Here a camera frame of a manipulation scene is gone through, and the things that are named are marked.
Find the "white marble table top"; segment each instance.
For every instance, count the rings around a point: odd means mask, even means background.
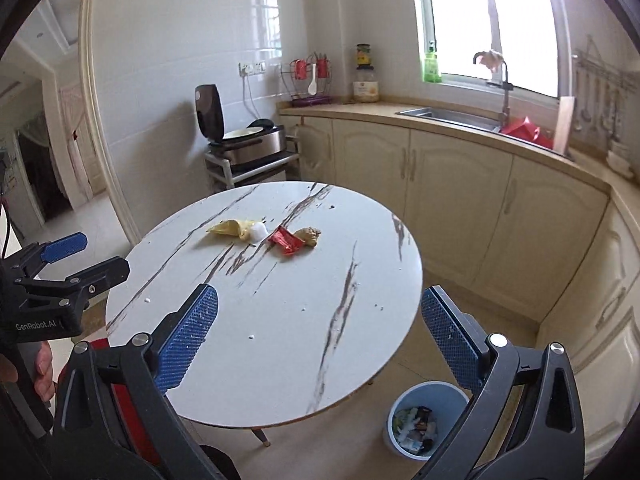
[[[316,248],[283,256],[268,241],[207,233],[228,219],[322,235]],[[167,396],[180,416],[226,428],[300,420],[352,394],[398,350],[422,291],[418,249],[391,211],[308,182],[213,195],[160,224],[127,259],[129,279],[107,303],[112,346],[152,332],[199,283],[216,288],[218,316]]]

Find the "cabinet handle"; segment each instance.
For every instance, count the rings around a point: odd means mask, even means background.
[[[504,203],[504,214],[508,215],[511,212],[511,206],[513,201],[516,200],[516,193],[518,192],[518,181],[512,180],[509,190],[507,191],[507,197]]]
[[[400,164],[400,178],[406,178],[406,148],[402,149],[402,163]]]
[[[622,304],[622,300],[625,299],[626,296],[626,286],[620,288],[617,296],[613,298],[609,303],[607,303],[602,309],[602,314],[600,314],[600,319],[596,323],[596,330],[600,330],[602,326],[616,313],[618,307]]]
[[[412,150],[411,157],[411,182],[413,182],[415,180],[415,167],[417,163],[418,152],[416,150]]]

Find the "table leg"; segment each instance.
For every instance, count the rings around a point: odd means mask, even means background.
[[[269,442],[269,439],[264,434],[263,430],[251,430],[251,431],[256,437],[258,437],[258,439],[260,440],[260,442],[264,447],[269,447],[271,445],[271,442]]]

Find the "power outlet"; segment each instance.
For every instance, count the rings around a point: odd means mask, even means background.
[[[240,77],[247,77],[250,75],[254,75],[254,64],[253,63],[238,63],[238,72],[240,73]]]
[[[257,63],[238,63],[238,72],[240,73],[240,77],[265,74],[267,72],[267,62],[259,61]]]

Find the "red cup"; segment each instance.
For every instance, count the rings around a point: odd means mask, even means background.
[[[296,79],[306,79],[306,61],[297,59],[296,63]]]
[[[329,77],[329,61],[326,58],[318,59],[318,79]]]

